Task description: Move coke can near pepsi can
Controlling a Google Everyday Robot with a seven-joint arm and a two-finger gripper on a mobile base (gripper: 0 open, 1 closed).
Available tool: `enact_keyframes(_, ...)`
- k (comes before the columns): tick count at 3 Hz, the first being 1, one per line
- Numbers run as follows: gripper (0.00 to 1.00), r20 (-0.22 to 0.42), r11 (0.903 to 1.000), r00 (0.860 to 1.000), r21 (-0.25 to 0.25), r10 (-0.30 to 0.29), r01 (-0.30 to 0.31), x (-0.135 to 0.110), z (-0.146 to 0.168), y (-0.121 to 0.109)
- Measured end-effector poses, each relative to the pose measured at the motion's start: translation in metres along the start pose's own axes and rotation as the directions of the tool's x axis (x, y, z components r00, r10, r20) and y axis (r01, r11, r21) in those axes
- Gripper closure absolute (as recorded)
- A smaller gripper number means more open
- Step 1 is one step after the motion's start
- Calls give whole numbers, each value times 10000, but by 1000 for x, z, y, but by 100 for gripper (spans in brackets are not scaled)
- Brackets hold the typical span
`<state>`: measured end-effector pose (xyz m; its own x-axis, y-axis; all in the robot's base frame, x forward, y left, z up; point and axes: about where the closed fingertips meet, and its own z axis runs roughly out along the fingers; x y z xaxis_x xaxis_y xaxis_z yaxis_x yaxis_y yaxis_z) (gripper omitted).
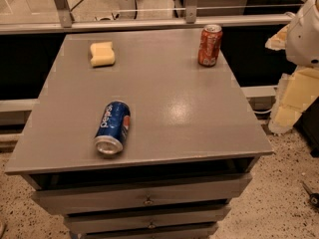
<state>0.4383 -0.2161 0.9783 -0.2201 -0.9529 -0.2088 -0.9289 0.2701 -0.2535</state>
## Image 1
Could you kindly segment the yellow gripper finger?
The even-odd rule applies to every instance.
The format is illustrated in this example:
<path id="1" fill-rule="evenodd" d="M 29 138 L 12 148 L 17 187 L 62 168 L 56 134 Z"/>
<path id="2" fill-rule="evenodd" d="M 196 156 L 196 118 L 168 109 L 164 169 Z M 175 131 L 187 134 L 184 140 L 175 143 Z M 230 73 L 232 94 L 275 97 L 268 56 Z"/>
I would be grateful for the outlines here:
<path id="1" fill-rule="evenodd" d="M 292 75 L 283 74 L 277 86 L 268 128 L 275 134 L 290 131 L 318 97 L 318 68 L 297 66 Z"/>
<path id="2" fill-rule="evenodd" d="M 281 28 L 275 35 L 269 38 L 265 47 L 270 50 L 280 51 L 285 49 L 286 36 L 287 36 L 288 25 Z"/>

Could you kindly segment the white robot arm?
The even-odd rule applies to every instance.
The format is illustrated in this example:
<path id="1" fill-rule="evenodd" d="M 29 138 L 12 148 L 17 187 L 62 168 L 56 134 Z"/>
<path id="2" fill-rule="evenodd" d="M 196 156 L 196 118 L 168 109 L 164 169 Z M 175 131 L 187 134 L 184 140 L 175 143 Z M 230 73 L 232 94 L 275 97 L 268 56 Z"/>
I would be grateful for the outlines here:
<path id="1" fill-rule="evenodd" d="M 265 47 L 285 50 L 286 59 L 296 65 L 291 75 L 281 76 L 270 114 L 270 131 L 282 134 L 291 130 L 319 97 L 319 0 L 307 0 Z"/>

